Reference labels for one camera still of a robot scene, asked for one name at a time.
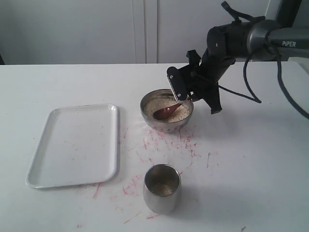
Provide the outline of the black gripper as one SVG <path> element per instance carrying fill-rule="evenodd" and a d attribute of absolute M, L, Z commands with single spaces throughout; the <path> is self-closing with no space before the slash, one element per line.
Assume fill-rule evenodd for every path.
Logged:
<path fill-rule="evenodd" d="M 196 98 L 204 100 L 211 109 L 211 114 L 221 112 L 219 94 L 219 80 L 226 70 L 235 63 L 233 57 L 217 57 L 205 51 L 201 57 L 196 50 L 190 50 L 186 54 L 189 60 L 188 87 Z M 171 91 L 177 102 L 186 102 L 188 97 L 187 87 L 180 71 L 176 67 L 167 69 L 167 79 Z"/>

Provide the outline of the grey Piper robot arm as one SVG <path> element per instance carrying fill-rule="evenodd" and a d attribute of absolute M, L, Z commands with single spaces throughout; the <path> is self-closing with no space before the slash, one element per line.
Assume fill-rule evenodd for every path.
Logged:
<path fill-rule="evenodd" d="M 203 56 L 187 52 L 188 65 L 169 67 L 167 78 L 177 102 L 204 100 L 212 114 L 221 111 L 218 82 L 236 59 L 269 61 L 309 56 L 308 28 L 281 28 L 273 20 L 232 22 L 213 27 Z"/>

